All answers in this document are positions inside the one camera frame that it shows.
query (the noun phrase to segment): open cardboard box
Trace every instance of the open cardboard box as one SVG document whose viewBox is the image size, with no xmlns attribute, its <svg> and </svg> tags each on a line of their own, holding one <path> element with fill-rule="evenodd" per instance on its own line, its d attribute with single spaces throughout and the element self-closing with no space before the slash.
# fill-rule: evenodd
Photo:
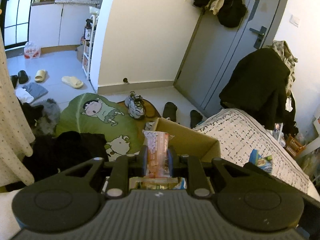
<svg viewBox="0 0 320 240">
<path fill-rule="evenodd" d="M 165 118 L 158 118 L 152 126 L 152 130 L 174 135 L 169 140 L 169 146 L 173 146 L 178 155 L 197 156 L 203 162 L 211 162 L 212 158 L 220 157 L 220 143 L 216 138 L 191 130 Z"/>
</svg>

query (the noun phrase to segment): beige dotted curtain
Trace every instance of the beige dotted curtain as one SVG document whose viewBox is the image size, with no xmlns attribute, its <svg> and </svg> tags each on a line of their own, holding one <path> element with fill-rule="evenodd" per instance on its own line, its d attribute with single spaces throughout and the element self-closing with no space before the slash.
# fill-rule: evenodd
<svg viewBox="0 0 320 240">
<path fill-rule="evenodd" d="M 34 182 L 32 174 L 22 164 L 23 157 L 32 155 L 30 143 L 35 137 L 24 117 L 14 93 L 4 44 L 0 41 L 0 187 L 22 181 Z"/>
</svg>

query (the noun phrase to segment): black backpack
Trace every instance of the black backpack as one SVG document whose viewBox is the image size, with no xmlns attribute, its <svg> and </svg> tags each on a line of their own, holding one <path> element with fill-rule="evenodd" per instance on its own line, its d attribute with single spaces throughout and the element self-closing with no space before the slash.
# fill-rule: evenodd
<svg viewBox="0 0 320 240">
<path fill-rule="evenodd" d="M 218 12 L 219 22 L 228 28 L 238 27 L 241 19 L 247 12 L 242 0 L 224 0 L 223 6 Z"/>
</svg>

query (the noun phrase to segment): door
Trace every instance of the door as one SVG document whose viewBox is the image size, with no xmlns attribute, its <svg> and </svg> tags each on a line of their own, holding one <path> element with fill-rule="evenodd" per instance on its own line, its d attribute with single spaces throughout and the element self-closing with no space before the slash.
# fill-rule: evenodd
<svg viewBox="0 0 320 240">
<path fill-rule="evenodd" d="M 65 4 L 63 7 L 59 45 L 80 44 L 86 19 L 90 19 L 88 5 Z"/>
<path fill-rule="evenodd" d="M 28 41 L 30 4 L 31 0 L 6 0 L 5 4 L 1 4 L 5 14 L 2 28 L 6 49 L 24 45 Z"/>
<path fill-rule="evenodd" d="M 31 6 L 29 41 L 41 48 L 59 46 L 62 8 L 63 4 Z"/>
<path fill-rule="evenodd" d="M 238 28 L 226 28 L 217 16 L 205 13 L 175 83 L 175 87 L 207 116 L 221 109 L 219 94 L 236 64 L 256 50 L 258 35 L 250 28 L 259 31 L 264 26 L 268 33 L 279 4 L 279 0 L 243 1 L 248 13 Z"/>
</svg>

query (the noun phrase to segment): frosted glass panel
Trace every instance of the frosted glass panel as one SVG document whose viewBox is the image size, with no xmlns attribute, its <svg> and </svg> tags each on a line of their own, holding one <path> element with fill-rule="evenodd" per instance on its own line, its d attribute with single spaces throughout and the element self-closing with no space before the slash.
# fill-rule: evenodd
<svg viewBox="0 0 320 240">
<path fill-rule="evenodd" d="M 8 0 L 5 10 L 4 27 L 16 25 L 19 0 Z"/>
<path fill-rule="evenodd" d="M 17 24 L 27 23 L 29 21 L 31 0 L 20 0 L 18 7 Z"/>
<path fill-rule="evenodd" d="M 17 25 L 17 43 L 28 41 L 28 23 Z"/>
<path fill-rule="evenodd" d="M 16 43 L 16 27 L 4 28 L 4 45 L 8 46 Z"/>
</svg>

